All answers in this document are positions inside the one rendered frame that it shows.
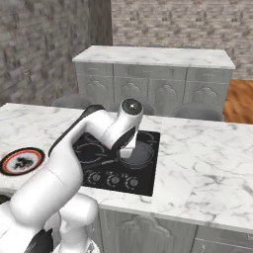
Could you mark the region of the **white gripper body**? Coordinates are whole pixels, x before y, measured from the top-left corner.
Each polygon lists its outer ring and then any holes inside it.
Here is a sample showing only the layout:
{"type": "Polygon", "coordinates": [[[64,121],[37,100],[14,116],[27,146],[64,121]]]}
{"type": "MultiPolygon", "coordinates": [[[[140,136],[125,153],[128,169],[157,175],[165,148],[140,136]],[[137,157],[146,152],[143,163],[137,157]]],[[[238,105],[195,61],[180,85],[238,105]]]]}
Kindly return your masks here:
{"type": "Polygon", "coordinates": [[[135,149],[136,141],[132,140],[126,147],[120,150],[120,158],[128,159],[131,157],[133,150],[135,149]]]}

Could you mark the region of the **dark round pan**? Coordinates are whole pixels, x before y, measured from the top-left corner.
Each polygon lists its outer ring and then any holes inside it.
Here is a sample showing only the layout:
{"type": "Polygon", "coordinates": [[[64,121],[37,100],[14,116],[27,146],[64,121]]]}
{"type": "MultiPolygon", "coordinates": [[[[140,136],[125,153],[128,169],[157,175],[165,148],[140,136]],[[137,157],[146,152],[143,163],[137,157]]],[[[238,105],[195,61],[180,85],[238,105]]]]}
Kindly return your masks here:
{"type": "Polygon", "coordinates": [[[143,141],[138,141],[129,158],[121,158],[119,152],[117,152],[117,157],[128,169],[142,169],[152,161],[154,150],[143,141]]]}

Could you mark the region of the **black hob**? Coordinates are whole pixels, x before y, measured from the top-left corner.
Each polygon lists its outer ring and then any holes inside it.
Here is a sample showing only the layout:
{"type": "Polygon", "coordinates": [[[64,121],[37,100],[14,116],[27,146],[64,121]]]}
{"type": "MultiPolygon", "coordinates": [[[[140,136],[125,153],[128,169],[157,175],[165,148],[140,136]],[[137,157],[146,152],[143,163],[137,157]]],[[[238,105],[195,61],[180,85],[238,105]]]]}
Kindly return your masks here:
{"type": "Polygon", "coordinates": [[[119,161],[115,151],[107,148],[91,134],[84,133],[73,145],[84,174],[83,186],[151,197],[160,133],[157,131],[140,130],[136,137],[136,142],[138,141],[143,141],[150,145],[154,150],[154,157],[142,169],[128,169],[119,161]],[[101,179],[96,184],[92,184],[89,181],[90,175],[94,172],[101,174],[101,179]],[[109,177],[112,175],[120,177],[120,181],[114,186],[109,182],[109,177]],[[138,180],[138,185],[134,189],[129,189],[126,186],[126,181],[129,177],[135,177],[138,180]]]}

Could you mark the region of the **grey round stool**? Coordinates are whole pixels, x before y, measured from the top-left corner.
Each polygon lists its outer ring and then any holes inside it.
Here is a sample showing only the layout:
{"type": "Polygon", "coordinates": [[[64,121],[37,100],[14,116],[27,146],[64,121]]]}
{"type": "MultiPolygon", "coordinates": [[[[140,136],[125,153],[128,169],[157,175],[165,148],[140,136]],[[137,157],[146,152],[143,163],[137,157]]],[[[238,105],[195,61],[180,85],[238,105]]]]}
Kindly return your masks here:
{"type": "Polygon", "coordinates": [[[200,103],[188,103],[175,108],[173,118],[223,122],[224,116],[215,108],[200,103]]]}
{"type": "Polygon", "coordinates": [[[59,108],[85,110],[91,105],[91,102],[82,94],[70,94],[56,99],[51,105],[59,108]]]}

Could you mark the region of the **grey island cupboard run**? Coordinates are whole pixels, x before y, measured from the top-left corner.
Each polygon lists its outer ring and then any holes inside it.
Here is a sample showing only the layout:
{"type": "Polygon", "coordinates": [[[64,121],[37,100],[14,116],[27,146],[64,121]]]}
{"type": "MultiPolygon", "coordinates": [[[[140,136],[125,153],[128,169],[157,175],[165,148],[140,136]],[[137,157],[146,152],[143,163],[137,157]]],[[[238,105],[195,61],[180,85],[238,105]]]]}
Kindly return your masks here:
{"type": "Polygon", "coordinates": [[[159,116],[188,103],[223,110],[235,65],[221,49],[92,45],[73,58],[78,89],[107,109],[131,97],[159,116]]]}

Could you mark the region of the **grey cupboard door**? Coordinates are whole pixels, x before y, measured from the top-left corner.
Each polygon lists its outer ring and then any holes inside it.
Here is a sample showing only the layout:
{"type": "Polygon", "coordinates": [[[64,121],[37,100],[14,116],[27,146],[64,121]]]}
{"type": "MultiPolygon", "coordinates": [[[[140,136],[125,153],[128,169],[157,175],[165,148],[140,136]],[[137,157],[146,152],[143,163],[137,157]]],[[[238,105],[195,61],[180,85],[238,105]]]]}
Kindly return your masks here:
{"type": "Polygon", "coordinates": [[[100,210],[104,253],[190,253],[197,227],[185,222],[100,210]]]}

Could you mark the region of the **black red white plate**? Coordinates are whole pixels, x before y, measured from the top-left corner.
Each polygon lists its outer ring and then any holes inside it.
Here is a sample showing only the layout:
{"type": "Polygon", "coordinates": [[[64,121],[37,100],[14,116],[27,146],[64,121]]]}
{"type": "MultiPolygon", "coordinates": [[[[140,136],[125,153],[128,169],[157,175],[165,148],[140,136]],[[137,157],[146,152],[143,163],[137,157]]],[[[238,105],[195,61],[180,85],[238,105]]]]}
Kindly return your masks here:
{"type": "Polygon", "coordinates": [[[16,149],[0,160],[0,173],[5,176],[21,176],[40,167],[45,159],[44,152],[36,147],[16,149]]]}

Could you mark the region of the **grey drawer front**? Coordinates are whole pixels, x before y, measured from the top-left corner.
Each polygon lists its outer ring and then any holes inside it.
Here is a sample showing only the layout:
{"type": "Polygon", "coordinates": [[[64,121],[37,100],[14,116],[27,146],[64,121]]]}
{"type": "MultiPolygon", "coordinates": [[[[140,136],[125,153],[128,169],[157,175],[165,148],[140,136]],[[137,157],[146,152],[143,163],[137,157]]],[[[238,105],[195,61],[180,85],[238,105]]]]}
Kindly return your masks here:
{"type": "Polygon", "coordinates": [[[199,226],[191,253],[253,253],[253,230],[238,232],[199,226]]]}

